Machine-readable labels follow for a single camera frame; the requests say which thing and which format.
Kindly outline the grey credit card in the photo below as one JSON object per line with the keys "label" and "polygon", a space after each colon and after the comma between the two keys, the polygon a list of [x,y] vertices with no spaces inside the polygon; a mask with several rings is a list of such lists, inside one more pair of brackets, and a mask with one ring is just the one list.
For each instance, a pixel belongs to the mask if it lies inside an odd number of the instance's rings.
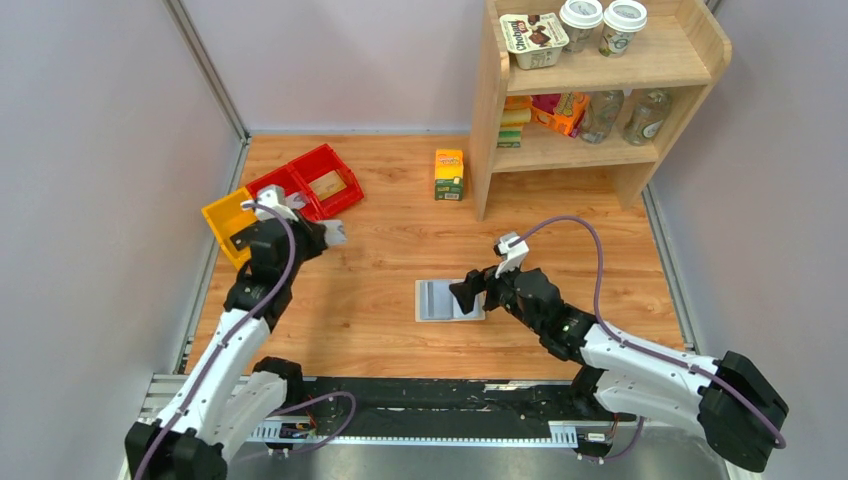
{"label": "grey credit card", "polygon": [[347,242],[344,222],[339,219],[323,220],[320,224],[325,228],[324,241],[327,247],[343,245]]}

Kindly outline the grey translucent card holder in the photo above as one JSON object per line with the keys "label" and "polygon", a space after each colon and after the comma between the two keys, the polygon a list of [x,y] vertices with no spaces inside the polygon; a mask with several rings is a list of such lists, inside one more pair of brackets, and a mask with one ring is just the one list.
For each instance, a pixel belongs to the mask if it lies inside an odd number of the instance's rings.
{"label": "grey translucent card holder", "polygon": [[417,280],[415,282],[415,321],[418,323],[448,323],[482,321],[483,294],[479,294],[469,313],[463,313],[449,286],[458,279]]}

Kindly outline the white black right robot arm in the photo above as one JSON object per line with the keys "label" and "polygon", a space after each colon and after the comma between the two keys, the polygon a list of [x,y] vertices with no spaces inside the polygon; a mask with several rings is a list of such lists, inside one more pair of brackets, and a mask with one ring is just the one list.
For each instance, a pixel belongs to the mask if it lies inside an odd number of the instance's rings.
{"label": "white black right robot arm", "polygon": [[449,291],[463,313],[501,308],[553,357],[579,364],[574,388],[610,413],[685,430],[755,473],[787,445],[781,428],[788,404],[743,354],[685,353],[628,334],[564,301],[540,269],[472,270]]}

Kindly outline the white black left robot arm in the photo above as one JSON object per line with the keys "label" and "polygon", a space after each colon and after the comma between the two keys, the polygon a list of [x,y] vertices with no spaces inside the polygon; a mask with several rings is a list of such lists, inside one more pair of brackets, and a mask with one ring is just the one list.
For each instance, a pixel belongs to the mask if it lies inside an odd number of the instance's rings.
{"label": "white black left robot arm", "polygon": [[134,423],[125,437],[135,479],[224,479],[260,422],[306,397],[301,366],[278,357],[263,358],[236,385],[291,302],[302,264],[345,243],[343,224],[269,218],[248,231],[251,257],[228,291],[213,339],[153,422]]}

